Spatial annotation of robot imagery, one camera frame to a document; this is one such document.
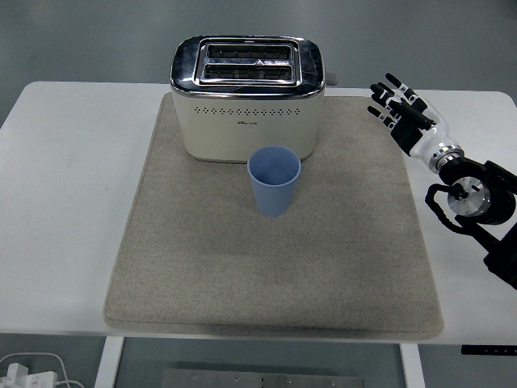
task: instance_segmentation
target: white cable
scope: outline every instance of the white cable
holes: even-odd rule
[[[78,386],[80,386],[81,388],[85,388],[85,386],[83,384],[81,384],[80,382],[76,382],[75,380],[67,380],[67,381],[63,381],[63,382],[56,382],[56,386],[59,386],[61,384],[66,384],[66,383],[69,383],[69,384],[77,384]]]
[[[2,357],[2,359],[0,359],[0,364],[6,359],[6,358],[9,358],[9,357],[15,357],[15,356],[52,356],[52,357],[56,357],[58,360],[59,360],[59,363],[61,364],[61,369],[63,370],[63,377],[65,378],[65,380],[62,382],[63,384],[66,384],[67,388],[72,388],[69,384],[69,382],[75,382],[73,380],[69,380],[68,379],[68,376],[66,375],[66,370],[65,370],[65,363],[63,362],[63,360],[61,359],[61,357],[59,357],[57,354],[54,354],[54,353],[46,353],[46,352],[22,352],[22,353],[11,353],[11,354],[8,354],[7,356],[4,356]]]

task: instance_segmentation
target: toaster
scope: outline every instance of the toaster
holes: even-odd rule
[[[246,162],[270,145],[307,158],[325,84],[319,48],[286,36],[192,37],[170,69],[185,149],[212,162]]]

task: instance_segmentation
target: toaster slot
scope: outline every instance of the toaster slot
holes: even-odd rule
[[[288,44],[210,44],[207,57],[289,60],[292,47]]]
[[[223,81],[292,81],[292,68],[288,65],[206,65],[204,80]]]

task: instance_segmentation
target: plastic cup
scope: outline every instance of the plastic cup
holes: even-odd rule
[[[262,214],[276,217],[291,203],[300,176],[300,158],[289,148],[270,145],[248,160],[248,174],[255,204]]]

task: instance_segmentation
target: robotic hand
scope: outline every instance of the robotic hand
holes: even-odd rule
[[[368,111],[391,130],[391,136],[410,157],[419,158],[443,184],[433,184],[426,203],[450,230],[474,237],[487,251],[484,262],[489,271],[517,289],[517,224],[501,241],[478,224],[500,225],[515,211],[517,176],[487,161],[480,164],[464,156],[461,147],[448,136],[443,117],[407,85],[391,74],[386,78],[395,91],[379,82],[371,86],[372,99],[386,112]],[[449,208],[456,214],[448,220],[435,202],[438,192],[448,194]]]

